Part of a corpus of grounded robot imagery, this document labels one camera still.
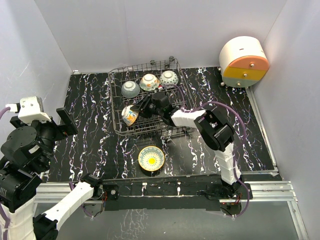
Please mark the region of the grey wire dish rack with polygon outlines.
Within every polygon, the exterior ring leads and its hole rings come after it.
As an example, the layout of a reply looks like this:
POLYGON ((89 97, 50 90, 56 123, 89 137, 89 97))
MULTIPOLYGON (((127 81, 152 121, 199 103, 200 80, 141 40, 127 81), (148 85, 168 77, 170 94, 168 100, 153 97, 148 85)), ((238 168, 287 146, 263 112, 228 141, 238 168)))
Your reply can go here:
POLYGON ((164 120, 162 109, 174 111, 181 107, 186 109, 196 107, 191 96, 191 87, 187 83, 178 60, 173 56, 165 60, 155 61, 152 59, 143 64, 115 68, 108 73, 108 82, 113 129, 120 136, 138 136, 174 130, 175 127, 167 125, 167 121, 164 120), (177 75, 178 87, 165 85, 151 91, 140 89, 140 93, 131 98, 125 97, 121 93, 122 86, 127 81, 139 84, 144 75, 152 74, 160 78, 161 74, 167 70, 171 70, 177 75), (128 126, 123 120, 122 111, 131 105, 136 105, 135 109, 142 112, 138 114, 137 120, 128 126))

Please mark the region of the grey speckled bowl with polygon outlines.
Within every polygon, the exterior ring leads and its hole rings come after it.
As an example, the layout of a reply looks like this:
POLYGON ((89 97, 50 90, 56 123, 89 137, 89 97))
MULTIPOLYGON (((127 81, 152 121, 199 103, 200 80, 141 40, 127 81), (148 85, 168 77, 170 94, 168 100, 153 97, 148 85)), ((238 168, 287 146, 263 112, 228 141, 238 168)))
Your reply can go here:
POLYGON ((126 81, 121 87, 121 94, 125 98, 134 98, 140 93, 139 85, 134 81, 126 81))

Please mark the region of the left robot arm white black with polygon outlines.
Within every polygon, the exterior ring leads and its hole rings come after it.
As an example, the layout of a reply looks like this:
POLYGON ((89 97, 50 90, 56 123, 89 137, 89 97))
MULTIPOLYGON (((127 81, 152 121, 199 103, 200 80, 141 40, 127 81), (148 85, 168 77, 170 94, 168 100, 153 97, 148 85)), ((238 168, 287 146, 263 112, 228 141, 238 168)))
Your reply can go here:
POLYGON ((55 240, 65 221, 90 198, 103 195, 102 180, 85 175, 54 207, 33 216, 40 173, 50 168, 55 143, 78 134, 71 114, 56 109, 62 124, 52 117, 40 120, 33 116, 24 123, 17 116, 10 119, 14 130, 1 146, 0 160, 0 228, 4 240, 55 240))

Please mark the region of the yellow sun pattern bowl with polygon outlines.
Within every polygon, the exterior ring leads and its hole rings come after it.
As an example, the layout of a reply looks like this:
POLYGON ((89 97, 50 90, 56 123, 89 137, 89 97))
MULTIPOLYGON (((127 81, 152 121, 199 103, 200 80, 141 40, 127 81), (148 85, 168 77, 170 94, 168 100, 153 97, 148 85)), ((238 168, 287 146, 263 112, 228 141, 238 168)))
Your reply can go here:
POLYGON ((138 155, 140 167, 147 172, 155 172, 162 168, 165 163, 163 151, 156 146, 143 148, 138 155))

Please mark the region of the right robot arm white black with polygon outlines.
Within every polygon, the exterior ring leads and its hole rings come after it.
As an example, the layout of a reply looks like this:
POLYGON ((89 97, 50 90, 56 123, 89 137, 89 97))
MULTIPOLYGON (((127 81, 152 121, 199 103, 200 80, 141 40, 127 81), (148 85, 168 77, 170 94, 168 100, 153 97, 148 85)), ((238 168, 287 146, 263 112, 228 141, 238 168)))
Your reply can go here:
POLYGON ((230 199, 240 194, 241 172, 234 155, 235 130, 217 109, 185 110, 174 107, 164 92, 148 94, 130 109, 143 118, 159 116, 168 126, 197 129, 206 145, 214 151, 221 176, 220 190, 202 193, 212 197, 221 193, 230 199))

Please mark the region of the blue white pattern bowl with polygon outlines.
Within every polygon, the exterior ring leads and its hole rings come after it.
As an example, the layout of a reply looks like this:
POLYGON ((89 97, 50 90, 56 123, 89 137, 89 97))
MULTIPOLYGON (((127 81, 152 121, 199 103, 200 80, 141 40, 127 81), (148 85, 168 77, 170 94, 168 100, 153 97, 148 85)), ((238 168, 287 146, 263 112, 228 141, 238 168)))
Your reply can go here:
POLYGON ((178 85, 179 78, 174 71, 166 70, 160 75, 159 82, 161 86, 178 85))

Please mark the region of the orange blue floral bowl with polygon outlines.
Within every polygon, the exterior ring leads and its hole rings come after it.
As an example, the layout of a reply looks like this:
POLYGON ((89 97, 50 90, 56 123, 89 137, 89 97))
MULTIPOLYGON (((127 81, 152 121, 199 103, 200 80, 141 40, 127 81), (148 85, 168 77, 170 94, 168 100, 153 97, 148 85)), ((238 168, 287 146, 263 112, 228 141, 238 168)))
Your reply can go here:
POLYGON ((133 125, 139 116, 138 112, 132 110, 132 106, 133 105, 128 105, 124 107, 121 112, 121 118, 128 127, 133 125))

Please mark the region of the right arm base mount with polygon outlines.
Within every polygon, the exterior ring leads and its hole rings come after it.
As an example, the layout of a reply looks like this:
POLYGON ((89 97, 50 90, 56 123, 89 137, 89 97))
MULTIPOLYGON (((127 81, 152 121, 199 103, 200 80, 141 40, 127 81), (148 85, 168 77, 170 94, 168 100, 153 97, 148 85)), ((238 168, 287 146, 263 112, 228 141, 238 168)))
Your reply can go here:
POLYGON ((246 188, 239 184, 238 182, 233 185, 223 185, 217 183, 207 184, 204 190, 197 191, 198 196, 205 196, 209 200, 223 200, 223 199, 236 199, 240 197, 241 200, 246 200, 249 196, 249 199, 253 199, 253 194, 251 192, 251 186, 245 184, 246 188))

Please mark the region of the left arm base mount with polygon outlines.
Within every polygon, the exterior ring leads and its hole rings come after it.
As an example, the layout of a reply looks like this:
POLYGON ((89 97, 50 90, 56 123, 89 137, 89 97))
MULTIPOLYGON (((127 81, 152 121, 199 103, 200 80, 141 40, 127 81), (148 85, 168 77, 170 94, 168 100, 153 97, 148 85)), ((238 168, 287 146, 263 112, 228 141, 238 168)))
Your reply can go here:
POLYGON ((116 201, 119 198, 119 186, 116 184, 104 184, 102 186, 102 197, 105 201, 116 201))

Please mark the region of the orange flower green leaf bowl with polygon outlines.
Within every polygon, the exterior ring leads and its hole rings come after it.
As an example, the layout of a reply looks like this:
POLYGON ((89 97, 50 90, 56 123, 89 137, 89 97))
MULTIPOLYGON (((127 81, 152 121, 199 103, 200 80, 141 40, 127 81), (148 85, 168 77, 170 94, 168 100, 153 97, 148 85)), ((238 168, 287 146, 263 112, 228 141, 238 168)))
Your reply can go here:
POLYGON ((142 90, 149 92, 157 89, 160 81, 155 75, 148 73, 141 78, 139 86, 142 90))

